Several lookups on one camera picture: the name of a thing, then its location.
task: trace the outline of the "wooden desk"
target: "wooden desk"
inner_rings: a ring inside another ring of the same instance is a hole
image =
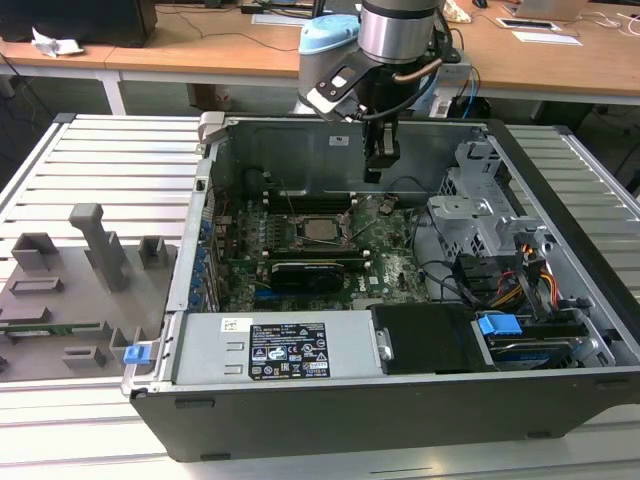
[[[180,7],[174,10],[159,6],[157,11],[156,31],[145,48],[114,49],[106,60],[107,68],[293,79],[298,76],[299,27],[252,25],[252,16],[243,15],[240,10],[187,13]],[[288,51],[263,46],[238,33]]]
[[[460,0],[459,4],[475,15],[471,24],[456,27],[464,35],[466,53],[480,72],[480,95],[640,104],[640,37],[625,36],[586,20],[566,27],[567,22],[558,21],[554,23],[563,29],[558,33],[579,34],[582,47],[524,43],[512,31],[478,16],[493,21],[508,17],[500,2],[489,0],[490,6],[484,10],[476,9],[471,0]],[[626,28],[628,21],[616,13],[640,13],[640,6],[588,4],[583,16],[602,21],[602,17],[589,15],[593,11],[622,20]]]
[[[497,0],[489,0],[485,10],[476,9],[471,0],[459,1],[476,15],[473,23],[455,26],[462,31],[466,53],[480,71],[481,95],[640,105],[640,38],[580,21],[562,28],[567,34],[579,34],[581,47],[522,43],[512,31],[480,16],[507,16]],[[0,48],[24,75],[100,80],[114,114],[126,114],[120,90],[123,80],[297,85],[299,27],[253,25],[251,16],[239,10],[194,13],[180,6],[158,6],[158,11],[164,13],[158,13],[157,29],[142,49],[88,46],[85,55],[53,59],[29,44],[0,44]],[[626,27],[627,20],[616,13],[640,12],[640,7],[589,4],[585,9],[587,16],[593,11],[620,19]],[[225,35],[207,36],[222,33]],[[265,47],[237,33],[287,51]],[[0,64],[0,74],[4,73],[12,72]],[[446,99],[458,88],[441,90],[440,94],[447,90]]]

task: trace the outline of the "motherboard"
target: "motherboard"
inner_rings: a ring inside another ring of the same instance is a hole
[[[391,195],[228,201],[214,248],[221,310],[364,310],[429,300],[414,208]]]

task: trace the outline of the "warning label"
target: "warning label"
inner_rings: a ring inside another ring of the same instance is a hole
[[[324,323],[252,325],[249,352],[253,380],[331,376]]]

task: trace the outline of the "green circuit board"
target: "green circuit board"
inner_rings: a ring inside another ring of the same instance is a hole
[[[367,196],[348,215],[305,214],[294,217],[269,214],[261,204],[245,202],[244,208],[238,210],[230,223],[236,225],[235,234],[227,234],[222,244],[218,240],[218,246],[232,247],[232,252],[225,248],[226,251],[220,253],[227,278],[222,310],[363,310],[373,303],[429,300],[427,287],[419,279],[409,248],[412,209],[395,209],[393,204],[393,199],[383,195]],[[315,239],[298,235],[305,232],[310,232],[309,235]],[[349,241],[342,240],[342,245],[338,246],[343,238]],[[263,248],[295,251],[301,242],[305,242],[307,251],[313,252],[314,248],[323,250],[318,261],[327,261],[326,248],[335,248],[339,252],[353,251],[353,258],[335,260],[347,267],[356,262],[362,263],[359,252],[369,250],[367,266],[347,268],[343,288],[338,293],[271,294],[270,266],[282,260],[266,259],[262,255]]]

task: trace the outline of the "metal slatted platform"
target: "metal slatted platform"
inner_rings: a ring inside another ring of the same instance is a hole
[[[54,124],[25,162],[21,184],[2,199],[0,282],[13,271],[11,249],[22,233],[85,245],[67,221],[76,203],[102,203],[105,229],[123,245],[143,235],[178,245],[200,158],[197,126],[197,118],[93,115]]]
[[[572,135],[554,127],[510,127],[571,214],[640,300],[640,205]],[[511,188],[529,215],[531,201]]]
[[[57,245],[84,245],[65,220],[77,202],[103,203],[105,224],[118,230],[122,243],[164,234],[179,244],[189,172],[198,160],[192,153],[196,127],[195,118],[90,115],[52,127],[0,194],[0,279],[13,269],[11,248],[21,232],[53,232]],[[147,134],[159,131],[166,133],[161,140]],[[612,266],[634,285],[640,271],[637,205],[572,137],[551,128],[512,131]],[[518,196],[528,203],[521,191]],[[599,480],[637,479],[640,471],[638,406],[611,409],[558,440],[179,464],[121,395],[119,382],[0,384],[0,477]]]

